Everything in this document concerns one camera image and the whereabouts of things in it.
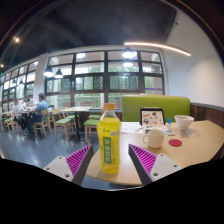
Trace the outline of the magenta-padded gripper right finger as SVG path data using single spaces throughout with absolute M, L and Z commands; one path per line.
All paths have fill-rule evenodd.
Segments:
M 128 154 L 143 185 L 155 182 L 182 169 L 167 155 L 163 153 L 156 155 L 133 144 L 129 145 Z

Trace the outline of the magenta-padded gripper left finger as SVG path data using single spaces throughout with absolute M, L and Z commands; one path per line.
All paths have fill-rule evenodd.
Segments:
M 56 157 L 44 170 L 76 185 L 81 185 L 93 155 L 93 146 L 88 145 L 67 157 Z

